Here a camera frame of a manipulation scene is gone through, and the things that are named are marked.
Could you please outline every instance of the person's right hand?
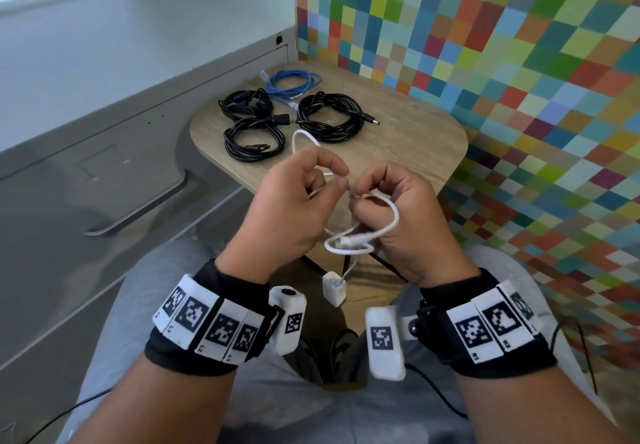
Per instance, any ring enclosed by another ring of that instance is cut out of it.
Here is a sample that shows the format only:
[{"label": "person's right hand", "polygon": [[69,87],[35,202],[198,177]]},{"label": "person's right hand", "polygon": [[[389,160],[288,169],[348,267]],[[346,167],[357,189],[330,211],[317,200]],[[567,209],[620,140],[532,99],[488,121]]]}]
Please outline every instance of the person's right hand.
[{"label": "person's right hand", "polygon": [[[404,278],[428,287],[480,273],[449,230],[431,183],[404,166],[384,162],[356,182],[356,195],[361,197],[374,188],[390,195],[400,214],[396,228],[383,235],[380,243],[388,262]],[[354,198],[350,208],[359,222],[380,230],[394,216],[388,206],[373,200]]]}]

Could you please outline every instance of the colorful mosaic wall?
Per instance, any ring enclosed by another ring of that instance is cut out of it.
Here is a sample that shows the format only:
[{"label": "colorful mosaic wall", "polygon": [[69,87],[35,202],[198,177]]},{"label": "colorful mosaic wall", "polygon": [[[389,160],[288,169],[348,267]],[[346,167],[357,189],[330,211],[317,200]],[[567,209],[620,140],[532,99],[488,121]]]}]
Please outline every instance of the colorful mosaic wall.
[{"label": "colorful mosaic wall", "polygon": [[465,127],[452,229],[522,261],[599,355],[640,365],[640,0],[297,0],[297,20],[302,58]]}]

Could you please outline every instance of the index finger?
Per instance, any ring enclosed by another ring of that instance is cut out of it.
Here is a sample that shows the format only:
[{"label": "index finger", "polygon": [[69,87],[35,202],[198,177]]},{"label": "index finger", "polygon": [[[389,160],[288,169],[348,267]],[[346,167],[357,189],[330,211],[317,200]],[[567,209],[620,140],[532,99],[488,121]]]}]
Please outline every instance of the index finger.
[{"label": "index finger", "polygon": [[323,166],[341,177],[349,174],[349,167],[340,156],[318,146],[309,146],[301,149],[289,156],[286,163],[301,166],[307,172],[313,170],[316,166]]},{"label": "index finger", "polygon": [[412,174],[413,172],[408,168],[390,161],[376,163],[356,182],[356,195],[368,193],[377,188],[382,181],[385,182],[386,191],[388,191],[388,188],[395,188],[402,181],[409,179]]}]

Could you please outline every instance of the metal handle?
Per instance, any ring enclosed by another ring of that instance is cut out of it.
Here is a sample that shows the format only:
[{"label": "metal handle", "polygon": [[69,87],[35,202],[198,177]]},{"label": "metal handle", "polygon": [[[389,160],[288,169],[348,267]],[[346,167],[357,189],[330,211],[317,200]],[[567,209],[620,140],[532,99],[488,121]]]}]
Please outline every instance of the metal handle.
[{"label": "metal handle", "polygon": [[102,230],[87,230],[83,232],[83,235],[86,235],[87,237],[104,237],[106,235],[113,235],[114,233],[118,233],[127,225],[130,225],[133,222],[135,222],[142,215],[149,213],[151,210],[156,208],[162,202],[169,200],[169,198],[171,198],[173,195],[175,195],[180,190],[182,190],[182,188],[184,188],[187,185],[188,181],[189,181],[189,178],[187,176],[187,171],[183,171],[182,176],[178,181],[176,181],[173,185],[171,185],[169,188],[164,190],[162,193],[160,193],[156,197],[153,197],[151,200],[148,200],[148,202],[145,202],[144,204],[140,205],[137,209],[133,210],[131,213],[127,215],[124,215],[124,217],[112,223],[108,227],[103,228]]}]

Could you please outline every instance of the wooden tabletop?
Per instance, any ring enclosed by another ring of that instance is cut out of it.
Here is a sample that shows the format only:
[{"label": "wooden tabletop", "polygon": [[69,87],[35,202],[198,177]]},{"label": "wooden tabletop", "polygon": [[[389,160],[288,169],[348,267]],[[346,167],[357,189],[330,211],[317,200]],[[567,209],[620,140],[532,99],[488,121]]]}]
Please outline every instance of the wooden tabletop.
[{"label": "wooden tabletop", "polygon": [[[396,92],[342,68],[321,61],[299,61],[281,65],[269,71],[272,75],[281,68],[300,68],[316,72],[323,78],[322,83],[309,91],[323,90],[327,93],[340,92],[353,97],[362,110],[374,116],[380,125],[365,122],[362,131],[344,143],[323,146],[340,155],[349,166],[349,179],[355,181],[375,161],[389,160],[405,165],[426,177],[436,192],[442,189],[451,173],[456,169],[467,152],[467,135],[458,122],[442,109]],[[300,83],[300,79],[285,79],[278,87],[290,87]],[[264,87],[260,76],[229,89],[255,90]],[[191,120],[191,137],[202,154],[255,192],[268,169],[291,154],[291,135],[298,128],[295,111],[274,101],[275,113],[289,113],[291,125],[280,126],[287,138],[284,153],[259,163],[241,163],[230,157],[223,145],[223,132],[232,125],[220,111],[218,98],[207,102]],[[331,108],[321,109],[314,115],[327,124],[340,124],[346,115],[336,113]],[[262,131],[244,131],[236,137],[240,144],[268,143],[275,141]],[[306,145],[300,139],[299,145]],[[347,197],[343,197],[329,222],[333,231],[346,230],[351,226]]]}]

